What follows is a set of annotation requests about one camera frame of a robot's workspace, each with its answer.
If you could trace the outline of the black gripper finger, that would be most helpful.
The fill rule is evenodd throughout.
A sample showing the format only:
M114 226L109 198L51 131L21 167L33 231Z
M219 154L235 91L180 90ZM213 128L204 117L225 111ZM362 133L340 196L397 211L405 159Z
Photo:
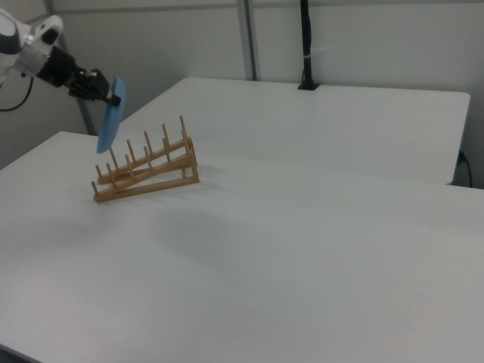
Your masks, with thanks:
M92 99L92 93L89 85L82 82L71 82L68 85L69 95L75 98L90 101Z
M98 69L91 70L87 76L87 91L90 101L103 101L114 107L118 107L121 103L121 98L114 93L110 83Z

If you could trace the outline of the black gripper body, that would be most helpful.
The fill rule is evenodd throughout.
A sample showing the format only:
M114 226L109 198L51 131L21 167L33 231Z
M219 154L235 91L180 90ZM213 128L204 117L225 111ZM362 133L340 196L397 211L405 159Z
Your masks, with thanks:
M48 54L46 63L36 77L59 88L85 85L85 69L76 64L75 58L57 46Z

